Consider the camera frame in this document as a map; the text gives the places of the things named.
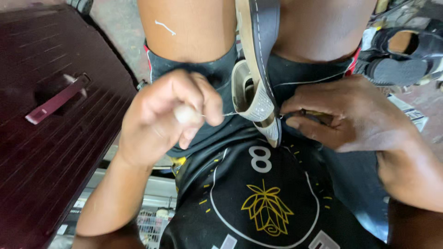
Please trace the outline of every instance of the floor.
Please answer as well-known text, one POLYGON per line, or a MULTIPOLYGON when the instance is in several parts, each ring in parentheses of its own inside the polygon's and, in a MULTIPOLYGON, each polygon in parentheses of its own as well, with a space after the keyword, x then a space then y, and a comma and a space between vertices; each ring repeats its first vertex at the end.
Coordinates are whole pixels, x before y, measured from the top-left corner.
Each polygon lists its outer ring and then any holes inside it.
MULTIPOLYGON (((63 0, 3 0, 0 11, 23 8, 38 2, 57 4, 63 0)), ((113 42, 137 80, 147 81, 149 65, 143 49, 144 32, 136 0, 95 0, 91 16, 113 42)), ((434 83, 430 83, 413 87, 411 93, 396 96, 430 118, 422 134, 434 153, 443 161, 443 93, 434 83)))

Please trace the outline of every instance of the white paint mark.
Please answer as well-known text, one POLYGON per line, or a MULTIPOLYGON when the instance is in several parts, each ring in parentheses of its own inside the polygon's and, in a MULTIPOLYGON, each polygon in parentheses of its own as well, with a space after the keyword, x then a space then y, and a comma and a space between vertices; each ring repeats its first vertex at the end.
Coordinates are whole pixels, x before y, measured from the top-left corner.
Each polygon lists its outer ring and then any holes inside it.
POLYGON ((159 22, 157 22, 157 20, 155 20, 155 23, 158 24, 158 25, 162 25, 162 26, 165 27, 167 30, 169 30, 169 32, 171 32, 172 35, 175 35, 175 32, 172 31, 171 29, 169 29, 168 27, 166 27, 166 25, 164 25, 163 23, 159 23, 159 22))

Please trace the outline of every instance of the printed graphic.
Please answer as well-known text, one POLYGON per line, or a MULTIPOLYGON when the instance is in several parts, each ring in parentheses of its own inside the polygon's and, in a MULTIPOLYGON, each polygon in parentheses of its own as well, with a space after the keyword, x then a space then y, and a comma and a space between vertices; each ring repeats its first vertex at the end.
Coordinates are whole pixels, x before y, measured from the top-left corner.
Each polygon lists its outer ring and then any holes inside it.
POLYGON ((272 187, 266 190, 264 179, 262 181, 263 189, 254 185, 247 185, 255 194, 246 199, 241 210, 249 211, 249 218, 255 220, 257 231, 264 230, 271 236, 279 236, 281 233, 287 235, 288 215, 294 213, 277 196, 280 189, 272 187))

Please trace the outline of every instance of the red trim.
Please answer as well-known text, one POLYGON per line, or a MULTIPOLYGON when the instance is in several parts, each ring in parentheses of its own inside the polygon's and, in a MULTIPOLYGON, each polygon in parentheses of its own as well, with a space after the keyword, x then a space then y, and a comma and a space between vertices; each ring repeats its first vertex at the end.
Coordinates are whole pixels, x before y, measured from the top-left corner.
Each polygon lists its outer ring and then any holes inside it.
POLYGON ((358 49, 355 51, 354 55, 352 56, 352 62, 348 67, 348 70, 345 73, 345 76, 350 76, 352 73, 354 73, 355 66, 357 65, 357 59, 360 55, 361 47, 358 47, 358 49))

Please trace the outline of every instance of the shoe sole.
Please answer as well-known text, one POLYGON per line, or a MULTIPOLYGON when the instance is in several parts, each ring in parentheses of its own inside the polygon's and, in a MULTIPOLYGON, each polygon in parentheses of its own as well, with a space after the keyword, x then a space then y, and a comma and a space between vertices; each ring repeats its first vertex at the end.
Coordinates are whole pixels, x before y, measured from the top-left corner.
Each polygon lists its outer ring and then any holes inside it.
POLYGON ((261 88, 261 82, 268 98, 273 103, 273 115, 268 116, 264 121, 255 121, 254 125, 264 134, 270 134, 271 137, 277 136, 276 140, 269 141, 273 147, 277 147, 281 142, 281 120, 278 118, 280 111, 266 75, 266 65, 278 36, 280 1, 236 0, 235 3, 241 43, 254 82, 254 91, 257 94, 261 88))

